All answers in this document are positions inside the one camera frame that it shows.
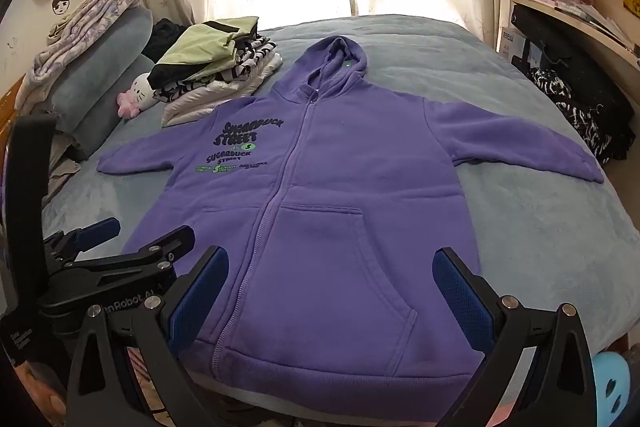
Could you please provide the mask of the black white patterned garment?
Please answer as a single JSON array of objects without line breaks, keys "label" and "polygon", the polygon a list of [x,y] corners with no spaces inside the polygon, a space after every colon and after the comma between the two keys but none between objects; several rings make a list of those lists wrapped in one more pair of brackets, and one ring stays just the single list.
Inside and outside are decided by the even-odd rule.
[{"label": "black white patterned garment", "polygon": [[189,75],[184,75],[183,72],[171,72],[159,88],[153,89],[153,96],[158,101],[172,102],[214,81],[220,81],[224,86],[235,81],[243,82],[276,47],[277,43],[264,36],[259,36],[254,41],[241,42],[236,49],[235,60],[229,67],[222,68],[220,65],[208,64],[198,65],[198,71],[191,72]]}]

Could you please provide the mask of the blue plastic stool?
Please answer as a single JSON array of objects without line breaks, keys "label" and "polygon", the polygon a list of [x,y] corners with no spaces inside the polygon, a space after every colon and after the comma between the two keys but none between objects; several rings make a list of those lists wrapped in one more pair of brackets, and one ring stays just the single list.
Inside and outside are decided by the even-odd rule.
[{"label": "blue plastic stool", "polygon": [[610,427],[626,407],[631,373],[623,355],[605,351],[592,359],[597,398],[597,426]]}]

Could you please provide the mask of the green black folded jacket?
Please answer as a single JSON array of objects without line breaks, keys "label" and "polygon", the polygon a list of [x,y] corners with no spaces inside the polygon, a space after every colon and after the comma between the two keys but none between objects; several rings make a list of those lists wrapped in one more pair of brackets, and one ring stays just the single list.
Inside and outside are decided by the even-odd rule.
[{"label": "green black folded jacket", "polygon": [[231,68],[240,51],[257,37],[258,16],[208,20],[190,26],[155,63],[148,76],[153,90]]}]

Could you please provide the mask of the grey-blue pillow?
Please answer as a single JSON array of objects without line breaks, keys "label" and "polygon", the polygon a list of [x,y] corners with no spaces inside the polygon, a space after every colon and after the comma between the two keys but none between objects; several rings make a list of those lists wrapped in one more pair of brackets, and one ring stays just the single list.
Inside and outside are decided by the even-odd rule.
[{"label": "grey-blue pillow", "polygon": [[152,27],[149,10],[143,6],[127,10],[64,69],[47,100],[34,108],[56,117],[56,131],[72,141],[74,157],[89,158],[119,124],[117,95],[153,67],[142,54]]}]

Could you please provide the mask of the purple zip hoodie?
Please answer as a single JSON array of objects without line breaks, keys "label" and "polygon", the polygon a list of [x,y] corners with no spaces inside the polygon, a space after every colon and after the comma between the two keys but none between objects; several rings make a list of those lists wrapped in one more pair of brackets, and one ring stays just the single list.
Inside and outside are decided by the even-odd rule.
[{"label": "purple zip hoodie", "polygon": [[437,421],[480,357],[432,275],[480,266],[456,169],[501,162],[602,182],[593,156],[534,122],[375,86],[344,37],[316,42],[261,98],[104,154],[107,174],[168,170],[127,243],[187,225],[229,275],[183,363],[315,412]]}]

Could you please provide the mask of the white pink cat plush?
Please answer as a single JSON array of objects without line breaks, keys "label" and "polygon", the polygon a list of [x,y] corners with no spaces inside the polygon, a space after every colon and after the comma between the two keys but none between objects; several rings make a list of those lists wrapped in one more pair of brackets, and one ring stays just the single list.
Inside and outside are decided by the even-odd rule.
[{"label": "white pink cat plush", "polygon": [[139,75],[131,87],[116,98],[117,115],[122,119],[136,118],[140,113],[158,103],[149,84],[149,73]]}]

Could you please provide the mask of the white folded garment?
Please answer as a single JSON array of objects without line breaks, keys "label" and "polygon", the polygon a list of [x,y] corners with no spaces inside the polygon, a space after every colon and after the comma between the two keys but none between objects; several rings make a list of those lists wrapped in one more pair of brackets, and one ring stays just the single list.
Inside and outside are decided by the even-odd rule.
[{"label": "white folded garment", "polygon": [[276,51],[269,52],[244,80],[224,82],[214,80],[207,86],[196,88],[165,105],[160,124],[171,127],[198,120],[213,113],[219,105],[236,98],[247,98],[282,65],[282,57]]}]

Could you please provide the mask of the grey-blue bed blanket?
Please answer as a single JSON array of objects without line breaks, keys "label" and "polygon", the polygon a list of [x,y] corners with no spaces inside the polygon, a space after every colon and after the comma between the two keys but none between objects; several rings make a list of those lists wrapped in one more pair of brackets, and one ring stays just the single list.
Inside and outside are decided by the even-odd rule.
[{"label": "grey-blue bed blanket", "polygon": [[[590,153],[533,83],[458,25],[423,17],[364,16],[282,27],[271,31],[271,37],[283,65],[253,98],[268,94],[310,46],[344,37],[363,49],[366,79],[375,86],[522,118]],[[154,108],[118,126],[44,208],[46,231],[115,217],[122,231],[102,246],[101,254],[132,253],[127,249],[130,236],[165,190],[170,173],[107,174],[98,164],[104,154],[162,130]],[[602,350],[634,326],[639,317],[639,234],[604,175],[602,182],[589,182],[481,160],[460,164],[456,173],[480,259],[478,269],[470,270],[482,274],[499,294],[512,294],[529,307],[552,310],[573,303],[592,351]],[[202,252],[194,248],[178,262],[178,271],[189,271]],[[315,412],[190,373],[206,388],[286,415],[349,424],[429,423]]]}]

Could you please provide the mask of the black white hanging clothes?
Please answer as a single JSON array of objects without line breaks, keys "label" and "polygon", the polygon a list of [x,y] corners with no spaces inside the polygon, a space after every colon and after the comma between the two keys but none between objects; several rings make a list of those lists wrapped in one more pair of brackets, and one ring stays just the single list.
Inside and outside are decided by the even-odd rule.
[{"label": "black white hanging clothes", "polygon": [[600,164],[625,160],[636,139],[634,109],[614,80],[557,20],[517,4],[511,22],[525,38],[512,65],[553,102]]}]

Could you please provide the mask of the floral folded quilt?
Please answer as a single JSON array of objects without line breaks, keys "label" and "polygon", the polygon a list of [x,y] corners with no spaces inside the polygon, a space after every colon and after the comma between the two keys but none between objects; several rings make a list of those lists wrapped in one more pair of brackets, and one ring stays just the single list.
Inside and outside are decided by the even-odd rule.
[{"label": "floral folded quilt", "polygon": [[28,114],[49,95],[66,67],[95,44],[128,9],[142,0],[84,0],[61,23],[51,27],[48,45],[32,60],[14,102]]}]

